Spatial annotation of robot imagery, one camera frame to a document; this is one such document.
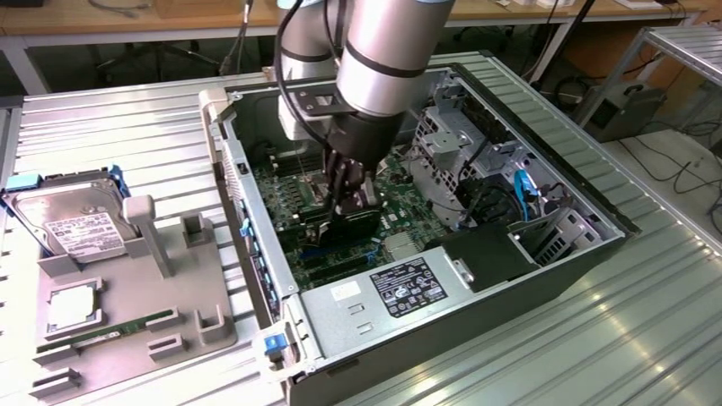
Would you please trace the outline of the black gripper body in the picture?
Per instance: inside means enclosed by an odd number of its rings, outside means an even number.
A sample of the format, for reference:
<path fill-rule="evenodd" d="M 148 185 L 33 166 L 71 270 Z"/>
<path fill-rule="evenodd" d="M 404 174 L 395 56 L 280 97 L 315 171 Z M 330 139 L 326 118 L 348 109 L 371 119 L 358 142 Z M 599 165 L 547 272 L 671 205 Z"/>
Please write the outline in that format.
<path fill-rule="evenodd" d="M 362 164 L 366 170 L 376 170 L 379 162 L 390 153 L 404 115 L 404 112 L 388 117 L 363 112 L 334 115 L 326 138 L 326 168 L 331 169 L 346 158 Z"/>

